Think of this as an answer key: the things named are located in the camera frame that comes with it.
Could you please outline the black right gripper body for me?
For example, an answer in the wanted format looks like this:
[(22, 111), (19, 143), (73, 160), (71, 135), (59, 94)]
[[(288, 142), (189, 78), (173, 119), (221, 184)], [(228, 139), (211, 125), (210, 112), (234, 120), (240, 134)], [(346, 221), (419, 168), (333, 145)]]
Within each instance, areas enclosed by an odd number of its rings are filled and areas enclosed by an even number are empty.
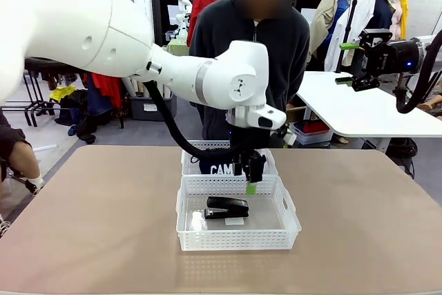
[(368, 50), (365, 56), (365, 72), (372, 77), (415, 73), (421, 58), (415, 39), (381, 42)]

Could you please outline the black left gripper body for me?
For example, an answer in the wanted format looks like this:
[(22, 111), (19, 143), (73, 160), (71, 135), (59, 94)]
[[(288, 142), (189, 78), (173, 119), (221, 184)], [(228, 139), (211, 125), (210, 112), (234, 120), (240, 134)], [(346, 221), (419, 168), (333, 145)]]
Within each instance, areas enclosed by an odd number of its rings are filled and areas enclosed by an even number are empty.
[(257, 128), (231, 127), (230, 147), (236, 149), (233, 162), (240, 162), (240, 155), (251, 150), (267, 148), (269, 143), (269, 131)]

